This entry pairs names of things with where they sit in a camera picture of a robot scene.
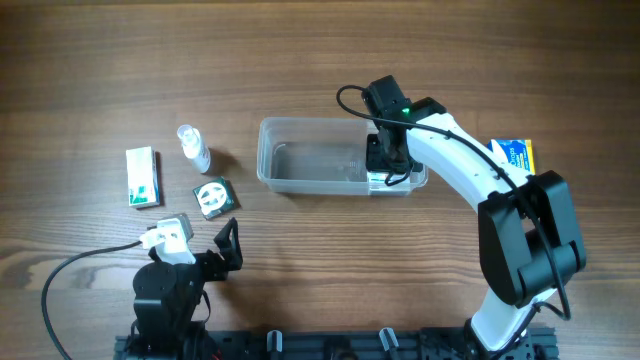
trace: green and white box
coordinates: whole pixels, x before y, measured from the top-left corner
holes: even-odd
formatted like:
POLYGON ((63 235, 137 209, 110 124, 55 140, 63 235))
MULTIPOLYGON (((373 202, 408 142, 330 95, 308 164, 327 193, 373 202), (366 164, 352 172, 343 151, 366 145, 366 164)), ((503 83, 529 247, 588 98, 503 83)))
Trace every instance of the green and white box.
POLYGON ((129 206, 143 208, 160 205, 156 153, 151 146, 127 150, 129 206))

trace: clear plastic bottle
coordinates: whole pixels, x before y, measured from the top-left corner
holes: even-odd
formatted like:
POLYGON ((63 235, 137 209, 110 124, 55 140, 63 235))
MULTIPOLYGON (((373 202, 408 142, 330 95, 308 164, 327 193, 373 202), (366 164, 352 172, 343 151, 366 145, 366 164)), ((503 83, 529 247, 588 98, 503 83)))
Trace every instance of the clear plastic bottle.
POLYGON ((207 172, 211 167, 211 154, 198 129, 191 125, 182 125, 178 128, 178 137, 182 142, 184 155, 191 161, 191 165, 200 173, 207 172))

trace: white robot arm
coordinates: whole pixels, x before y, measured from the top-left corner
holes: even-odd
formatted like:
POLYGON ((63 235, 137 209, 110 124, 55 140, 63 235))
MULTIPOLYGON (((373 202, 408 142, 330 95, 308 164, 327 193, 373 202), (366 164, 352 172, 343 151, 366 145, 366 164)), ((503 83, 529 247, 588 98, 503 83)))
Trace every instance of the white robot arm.
POLYGON ((558 174, 534 176, 501 160, 435 100, 412 103, 392 76, 367 88, 343 86, 336 100, 379 130, 367 139, 368 171, 387 172, 385 184, 394 186, 406 180, 416 164, 423 164, 478 214, 480 265, 489 290, 465 328, 481 348, 480 358, 507 351, 541 306, 570 319, 564 284, 584 268, 586 253, 568 186, 558 174), (344 105, 340 95, 346 89, 361 91, 370 115, 344 105), (390 181, 399 174, 404 177, 390 181), (525 233, 524 218, 533 222, 534 230, 525 233), (556 289, 564 312, 544 302, 556 289))
MULTIPOLYGON (((462 136, 500 164, 517 186, 527 183, 531 175, 527 170, 501 162, 491 151, 462 130, 448 113, 433 114, 417 122, 462 136)), ((409 154, 427 165, 453 187, 477 212, 478 204, 493 192, 507 193, 511 188, 500 179, 478 154, 458 141, 434 132, 412 129, 407 131, 409 154)), ((555 289, 535 296, 529 305, 517 308, 504 303, 489 289, 484 302, 471 319, 471 327, 482 345, 489 351, 499 351, 513 337, 531 311, 532 304, 549 298, 555 289)))

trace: wooden table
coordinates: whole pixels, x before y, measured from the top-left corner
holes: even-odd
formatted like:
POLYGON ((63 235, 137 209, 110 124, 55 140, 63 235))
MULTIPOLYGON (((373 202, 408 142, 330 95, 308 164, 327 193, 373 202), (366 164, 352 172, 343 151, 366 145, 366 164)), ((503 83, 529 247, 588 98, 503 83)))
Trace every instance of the wooden table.
MULTIPOLYGON (((557 327, 563 359, 637 358, 639 14, 610 1, 1 8, 0 358, 57 358, 40 291, 69 256, 183 211, 194 251, 213 247, 226 220, 198 213, 191 190, 210 177, 183 156, 182 123, 204 134, 242 205, 231 215, 245 267, 206 286, 207 328, 462 325, 487 289, 476 216, 435 173, 407 198, 281 195, 256 178, 263 118, 347 117, 335 91, 387 74, 482 142, 533 140, 538 170, 571 186, 588 253, 567 288, 574 320, 535 321, 557 327), (148 145, 164 205, 138 211, 125 150, 148 145)), ((49 311, 74 358, 112 357, 148 262, 138 248, 59 274, 49 311)))

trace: transparent plastic box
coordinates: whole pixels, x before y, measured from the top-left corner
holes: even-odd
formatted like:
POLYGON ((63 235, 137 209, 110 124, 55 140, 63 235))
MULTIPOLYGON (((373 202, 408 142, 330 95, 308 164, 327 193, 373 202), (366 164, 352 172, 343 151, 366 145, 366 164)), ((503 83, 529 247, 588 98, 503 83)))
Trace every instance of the transparent plastic box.
POLYGON ((274 192, 325 195, 408 195, 427 183, 428 169, 388 187, 365 167, 367 134, 359 119, 266 118, 258 140, 258 179, 274 192))

